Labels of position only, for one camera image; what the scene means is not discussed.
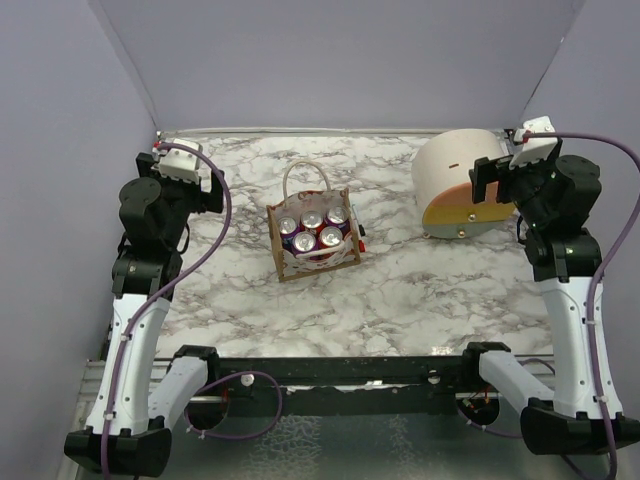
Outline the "purple can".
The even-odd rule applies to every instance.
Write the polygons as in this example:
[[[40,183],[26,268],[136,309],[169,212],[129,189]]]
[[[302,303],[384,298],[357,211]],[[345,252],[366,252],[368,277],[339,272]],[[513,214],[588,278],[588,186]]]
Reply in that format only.
[[[277,220],[277,226],[283,248],[290,250],[295,236],[300,232],[298,221],[291,216],[283,216]]]
[[[329,208],[325,215],[325,221],[327,226],[338,228],[343,234],[349,231],[349,214],[341,205]]]
[[[317,238],[310,232],[300,231],[293,237],[291,249],[294,256],[315,252],[318,250]]]

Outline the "canvas bag with rope handles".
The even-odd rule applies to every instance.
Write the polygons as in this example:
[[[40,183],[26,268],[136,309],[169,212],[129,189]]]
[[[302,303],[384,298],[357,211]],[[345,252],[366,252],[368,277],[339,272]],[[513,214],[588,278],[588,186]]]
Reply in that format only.
[[[315,169],[321,190],[288,191],[288,178],[298,166]],[[349,190],[331,186],[319,163],[298,160],[283,176],[283,200],[266,207],[271,250],[281,282],[300,279],[361,263],[363,243],[352,212]]]

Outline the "red cola can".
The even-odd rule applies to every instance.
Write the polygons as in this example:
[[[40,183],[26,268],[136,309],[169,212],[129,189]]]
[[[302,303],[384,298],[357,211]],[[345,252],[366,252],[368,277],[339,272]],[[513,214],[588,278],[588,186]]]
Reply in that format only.
[[[318,245],[321,249],[337,247],[342,241],[342,231],[334,226],[324,227],[318,235]]]
[[[305,231],[317,235],[325,227],[324,216],[317,210],[307,210],[301,214],[300,224]]]

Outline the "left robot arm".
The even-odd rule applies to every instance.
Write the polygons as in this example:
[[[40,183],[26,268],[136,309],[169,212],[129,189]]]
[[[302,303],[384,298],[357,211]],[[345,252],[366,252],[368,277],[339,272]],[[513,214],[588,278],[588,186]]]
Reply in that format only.
[[[182,144],[158,144],[136,158],[139,176],[119,193],[124,233],[112,267],[111,337],[94,406],[85,426],[67,435],[64,453],[110,479],[159,477],[172,446],[172,429],[190,399],[215,376],[212,347],[186,346],[157,387],[151,374],[161,326],[176,285],[202,265],[182,266],[188,219],[195,213],[231,215],[223,173],[211,169],[211,189],[199,174],[207,157]]]

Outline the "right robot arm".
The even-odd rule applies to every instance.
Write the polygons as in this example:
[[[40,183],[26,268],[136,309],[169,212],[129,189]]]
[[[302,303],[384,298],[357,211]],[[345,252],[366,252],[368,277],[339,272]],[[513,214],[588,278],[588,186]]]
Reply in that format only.
[[[598,455],[638,442],[639,423],[626,417],[612,385],[601,315],[602,254],[584,224],[600,192],[600,169],[575,155],[510,168],[506,158],[478,159],[472,199],[512,203],[528,226],[523,244],[549,315],[555,383],[548,388],[498,343],[464,351],[478,381],[518,412],[527,448],[536,455]]]

